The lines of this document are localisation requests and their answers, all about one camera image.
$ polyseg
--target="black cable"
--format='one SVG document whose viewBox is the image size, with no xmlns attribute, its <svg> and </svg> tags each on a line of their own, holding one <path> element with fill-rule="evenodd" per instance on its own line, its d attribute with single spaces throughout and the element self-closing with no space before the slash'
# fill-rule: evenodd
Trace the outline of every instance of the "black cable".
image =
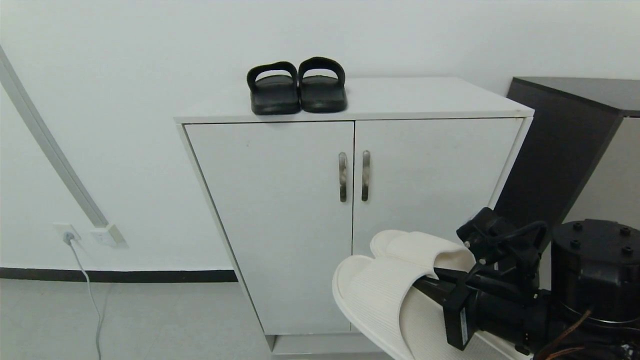
<svg viewBox="0 0 640 360">
<path fill-rule="evenodd" d="M 538 230 L 538 234 L 536 235 L 536 241 L 538 241 L 538 238 L 540 239 L 544 238 L 544 236 L 547 233 L 547 223 L 544 221 L 534 221 L 531 224 L 525 225 L 519 229 L 511 231 L 510 233 L 506 233 L 498 236 L 486 236 L 485 234 L 483 235 L 485 235 L 486 240 L 490 244 L 496 245 L 502 241 L 511 240 L 513 238 L 526 235 L 534 230 Z"/>
</svg>

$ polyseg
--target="wire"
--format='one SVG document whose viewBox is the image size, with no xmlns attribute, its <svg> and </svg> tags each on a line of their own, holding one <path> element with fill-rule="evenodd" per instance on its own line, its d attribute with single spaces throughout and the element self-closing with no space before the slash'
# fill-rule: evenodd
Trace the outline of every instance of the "wire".
<svg viewBox="0 0 640 360">
<path fill-rule="evenodd" d="M 498 236 L 489 236 L 487 240 L 489 240 L 490 243 L 496 244 L 505 240 L 516 238 L 518 236 L 526 235 L 533 230 L 539 231 L 537 238 L 544 237 L 544 235 L 547 233 L 547 223 L 544 221 L 534 221 L 531 224 L 525 225 L 517 230 L 511 231 L 510 233 Z"/>
<path fill-rule="evenodd" d="M 569 326 L 569 328 L 567 328 L 567 330 L 563 331 L 562 334 L 560 334 L 557 338 L 555 338 L 553 341 L 551 341 L 549 344 L 547 344 L 546 346 L 544 346 L 534 357 L 533 360 L 539 360 L 539 359 L 553 359 L 557 356 L 551 357 L 553 356 L 555 353 L 553 354 L 549 354 L 551 353 L 551 351 L 555 350 L 556 347 L 560 344 L 560 342 L 562 342 L 564 340 L 564 338 L 567 337 L 567 335 L 571 334 L 575 329 L 578 328 L 578 326 L 580 326 L 580 324 L 583 323 L 584 320 L 587 320 L 587 318 L 589 317 L 589 315 L 591 315 L 591 309 L 588 309 L 587 311 L 584 312 L 584 314 L 580 317 L 580 319 L 578 319 L 578 321 L 576 321 L 573 325 Z"/>
<path fill-rule="evenodd" d="M 102 353 L 100 352 L 100 328 L 102 328 L 102 315 L 100 315 L 100 311 L 98 310 L 98 305 L 95 304 L 95 300 L 93 299 L 93 294 L 91 293 L 91 281 L 89 281 L 89 275 L 87 275 L 86 271 L 82 267 L 82 264 L 80 264 L 80 259 L 78 258 L 78 254 L 76 253 L 76 250 L 74 249 L 74 246 L 71 243 L 71 240 L 73 239 L 74 239 L 73 234 L 65 233 L 64 242 L 67 245 L 69 245 L 69 247 L 71 248 L 71 251 L 74 252 L 74 256 L 76 257 L 76 262 L 78 264 L 78 267 L 80 268 L 80 271 L 82 272 L 82 274 L 84 275 L 84 278 L 86 279 L 86 287 L 89 289 L 89 297 L 91 297 L 91 303 L 93 304 L 95 313 L 98 314 L 98 327 L 95 331 L 95 348 L 98 351 L 98 360 L 102 360 Z"/>
<path fill-rule="evenodd" d="M 554 352 L 553 354 L 549 355 L 549 356 L 546 358 L 546 360 L 552 360 L 552 359 L 555 359 L 555 358 L 560 357 L 560 356 L 563 356 L 563 355 L 567 355 L 567 354 L 571 354 L 571 353 L 576 352 L 576 351 L 580 351 L 580 350 L 582 350 L 582 349 L 584 349 L 584 347 L 571 347 L 571 348 L 566 348 L 566 349 L 564 349 L 564 350 L 560 350 L 560 351 Z"/>
</svg>

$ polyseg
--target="power plug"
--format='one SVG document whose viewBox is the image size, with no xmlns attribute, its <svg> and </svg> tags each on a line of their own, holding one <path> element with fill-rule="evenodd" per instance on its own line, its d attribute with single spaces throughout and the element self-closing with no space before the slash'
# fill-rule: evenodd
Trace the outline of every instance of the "power plug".
<svg viewBox="0 0 640 360">
<path fill-rule="evenodd" d="M 66 232 L 63 236 L 62 236 L 62 241 L 65 242 L 65 244 L 71 246 L 71 240 L 75 239 L 76 237 L 70 233 L 70 232 Z"/>
</svg>

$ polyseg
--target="robotic arm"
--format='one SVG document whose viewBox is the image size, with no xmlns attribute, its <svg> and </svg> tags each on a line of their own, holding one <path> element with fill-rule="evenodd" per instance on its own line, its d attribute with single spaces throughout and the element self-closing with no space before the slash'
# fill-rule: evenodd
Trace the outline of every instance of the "robotic arm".
<svg viewBox="0 0 640 360">
<path fill-rule="evenodd" d="M 442 305 L 450 345 L 464 350 L 482 330 L 534 360 L 640 360 L 640 231 L 603 220 L 557 226 L 551 291 L 539 289 L 544 222 L 517 229 L 483 208 L 457 234 L 475 267 L 436 268 L 438 279 L 413 284 Z"/>
</svg>

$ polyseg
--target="power cord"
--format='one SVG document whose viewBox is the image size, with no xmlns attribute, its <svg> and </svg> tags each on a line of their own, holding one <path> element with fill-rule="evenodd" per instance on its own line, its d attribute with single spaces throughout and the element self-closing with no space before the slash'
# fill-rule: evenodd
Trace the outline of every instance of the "power cord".
<svg viewBox="0 0 640 360">
<path fill-rule="evenodd" d="M 98 360 L 102 360 L 102 353 L 100 352 L 100 328 L 102 327 L 102 315 L 100 315 L 100 311 L 98 310 L 98 305 L 95 304 L 95 300 L 93 299 L 93 294 L 91 293 L 91 281 L 89 281 L 89 275 L 87 275 L 86 271 L 82 267 L 82 264 L 80 264 L 80 259 L 78 259 L 78 254 L 76 253 L 76 250 L 74 249 L 74 246 L 71 243 L 71 240 L 75 238 L 76 237 L 72 233 L 66 232 L 62 240 L 65 242 L 65 244 L 69 245 L 69 247 L 71 248 L 71 251 L 74 252 L 74 256 L 76 257 L 76 262 L 78 264 L 78 267 L 80 268 L 80 271 L 82 272 L 82 274 L 84 275 L 84 278 L 86 279 L 86 287 L 89 289 L 89 297 L 91 297 L 91 303 L 93 304 L 95 313 L 98 314 L 98 327 L 95 331 L 95 348 L 96 350 L 98 350 Z"/>
</svg>

